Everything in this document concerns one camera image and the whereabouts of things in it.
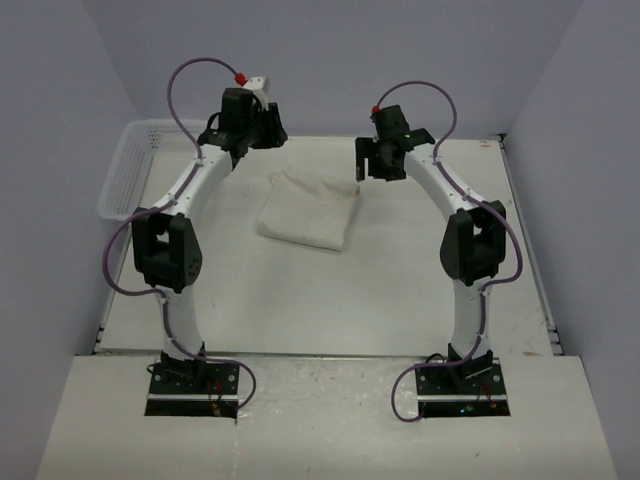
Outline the cream white t shirt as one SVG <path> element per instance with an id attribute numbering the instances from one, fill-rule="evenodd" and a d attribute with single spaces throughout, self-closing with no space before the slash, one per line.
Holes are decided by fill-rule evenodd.
<path id="1" fill-rule="evenodd" d="M 288 168 L 269 177 L 271 193 L 258 216 L 256 233 L 298 245 L 341 252 L 356 210 L 354 181 Z"/>

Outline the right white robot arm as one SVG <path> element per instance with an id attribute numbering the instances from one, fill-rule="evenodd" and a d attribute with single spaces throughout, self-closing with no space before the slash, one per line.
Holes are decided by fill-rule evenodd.
<path id="1" fill-rule="evenodd" d="M 375 107 L 371 118 L 376 135 L 355 140 L 356 180 L 411 177 L 446 221 L 439 258 L 453 282 L 455 307 L 446 380 L 454 391 L 467 393 L 493 362 L 481 287 L 497 275 L 505 259 L 505 228 L 477 205 L 481 196 L 428 152 L 435 139 L 424 128 L 412 130 L 400 106 Z"/>

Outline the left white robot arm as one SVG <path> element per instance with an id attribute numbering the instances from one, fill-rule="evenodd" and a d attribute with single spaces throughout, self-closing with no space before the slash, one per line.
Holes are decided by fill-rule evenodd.
<path id="1" fill-rule="evenodd" d="M 196 139 L 194 160 L 153 212 L 132 222 L 134 266 L 160 296 L 164 348 L 157 366 L 187 393 L 198 392 L 208 379 L 194 306 L 193 285 L 203 266 L 195 223 L 249 150 L 279 148 L 286 140 L 278 106 L 268 100 L 265 76 L 227 88 L 221 109 Z"/>

